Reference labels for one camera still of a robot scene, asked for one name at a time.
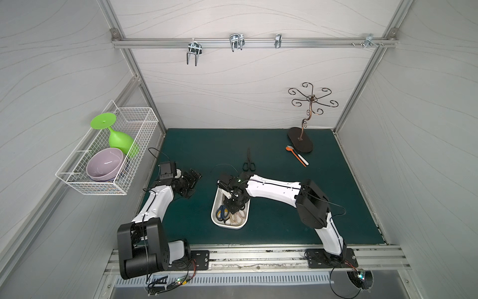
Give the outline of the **white storage box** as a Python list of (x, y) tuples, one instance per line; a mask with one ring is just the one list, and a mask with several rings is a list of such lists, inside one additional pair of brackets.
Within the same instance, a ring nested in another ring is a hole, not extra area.
[(245, 226), (245, 224), (247, 223), (248, 221), (248, 214), (249, 214), (249, 210), (250, 210), (250, 202), (247, 202), (242, 208), (240, 208), (240, 210), (244, 210), (245, 212), (245, 215), (246, 215), (246, 219), (245, 219), (245, 223), (242, 224), (242, 225), (238, 225), (238, 226), (232, 226), (230, 224), (230, 221), (228, 220), (225, 224), (222, 223), (222, 222), (219, 222), (218, 220), (216, 220), (215, 218), (215, 212), (216, 210), (219, 208), (220, 205), (224, 205), (224, 202), (225, 200), (227, 199), (227, 197), (223, 194), (223, 192), (217, 188), (216, 190), (216, 193), (215, 193), (215, 198), (214, 198), (214, 203), (213, 203), (213, 206), (212, 206), (212, 210), (211, 210), (211, 214), (210, 214), (210, 218), (211, 218), (211, 221), (219, 226), (219, 227), (222, 227), (222, 228), (225, 228), (225, 229), (233, 229), (233, 230), (239, 230), (241, 229), (242, 227)]

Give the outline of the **large black scissors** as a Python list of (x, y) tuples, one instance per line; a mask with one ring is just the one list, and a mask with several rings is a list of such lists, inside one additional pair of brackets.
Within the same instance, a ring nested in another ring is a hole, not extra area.
[(255, 163), (251, 159), (250, 148), (247, 149), (246, 160), (243, 163), (242, 169), (243, 171), (251, 171), (251, 172), (256, 171)]

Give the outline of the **blue yellow handled scissors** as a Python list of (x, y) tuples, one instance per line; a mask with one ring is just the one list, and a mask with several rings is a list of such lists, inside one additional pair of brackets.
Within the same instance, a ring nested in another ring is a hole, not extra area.
[(220, 205), (215, 212), (215, 218), (225, 224), (230, 218), (229, 210), (223, 204)]

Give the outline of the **pink scissors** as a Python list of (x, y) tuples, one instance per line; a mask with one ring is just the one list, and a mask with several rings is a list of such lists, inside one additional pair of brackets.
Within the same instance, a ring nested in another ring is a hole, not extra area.
[(229, 216), (229, 221), (232, 226), (238, 226), (245, 223), (246, 215), (244, 210), (239, 210), (236, 213), (231, 213)]

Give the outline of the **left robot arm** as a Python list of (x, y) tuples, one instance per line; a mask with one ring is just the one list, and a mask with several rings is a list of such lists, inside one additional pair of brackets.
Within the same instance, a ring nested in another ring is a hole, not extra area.
[(169, 242), (163, 219), (175, 195), (189, 199), (201, 178), (190, 169), (173, 178), (160, 179), (139, 214), (117, 231), (119, 272), (128, 280), (169, 269), (177, 261), (189, 266), (191, 250), (186, 240)]

